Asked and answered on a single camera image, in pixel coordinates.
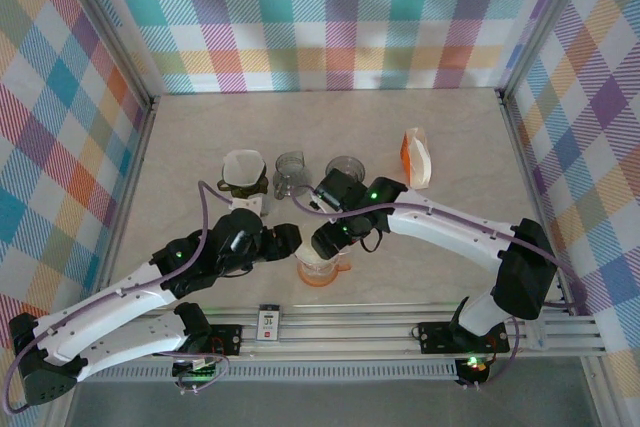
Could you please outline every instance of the beige tabletop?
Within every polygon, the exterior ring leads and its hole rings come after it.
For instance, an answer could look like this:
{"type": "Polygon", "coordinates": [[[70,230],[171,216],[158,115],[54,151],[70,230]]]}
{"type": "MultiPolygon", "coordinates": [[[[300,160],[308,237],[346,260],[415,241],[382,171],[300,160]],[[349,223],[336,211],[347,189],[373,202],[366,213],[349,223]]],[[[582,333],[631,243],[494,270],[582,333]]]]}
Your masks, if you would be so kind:
{"type": "MultiPolygon", "coordinates": [[[[364,163],[366,184],[378,176],[405,182],[399,151],[405,129],[414,126],[426,131],[433,165],[431,184],[422,194],[492,220],[518,223],[533,215],[491,89],[165,96],[112,280],[135,270],[170,240],[200,228],[196,183],[204,179],[215,185],[227,152],[258,150],[270,180],[279,154],[302,150],[314,185],[338,155],[352,155],[364,163]]],[[[215,222],[228,207],[209,198],[215,222]]],[[[271,208],[264,219],[268,226],[314,221],[289,198],[271,197],[271,208]]],[[[459,255],[414,238],[386,235],[373,254],[359,246],[353,250],[353,269],[326,287],[305,285],[291,257],[259,264],[240,279],[221,279],[186,300],[203,308],[457,303],[466,295],[479,295],[495,281],[459,255]]]]}

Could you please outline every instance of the marble surface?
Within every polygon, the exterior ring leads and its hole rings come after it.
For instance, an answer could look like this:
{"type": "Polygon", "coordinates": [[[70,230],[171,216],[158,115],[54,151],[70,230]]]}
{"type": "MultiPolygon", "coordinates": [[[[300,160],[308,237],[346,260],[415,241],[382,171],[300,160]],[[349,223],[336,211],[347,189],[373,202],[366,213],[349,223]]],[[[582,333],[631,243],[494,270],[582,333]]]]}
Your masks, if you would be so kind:
{"type": "MultiPolygon", "coordinates": [[[[158,108],[124,239],[112,276],[119,280],[178,237],[200,228],[196,183],[214,185],[222,158],[256,149],[274,171],[279,154],[304,151],[319,182],[338,155],[359,158],[365,183],[377,176],[406,181],[399,151],[405,129],[424,127],[433,175],[424,195],[474,215],[518,223],[531,217],[523,179],[491,89],[211,94],[165,96],[158,108]]],[[[212,221],[228,212],[209,197],[212,221]]],[[[269,226],[310,219],[291,200],[273,198],[269,226]]],[[[452,302],[481,294],[491,276],[439,247],[399,235],[380,249],[353,251],[353,268],[331,285],[305,285],[295,258],[256,265],[240,279],[221,279],[185,300],[206,307],[452,302]]]]}

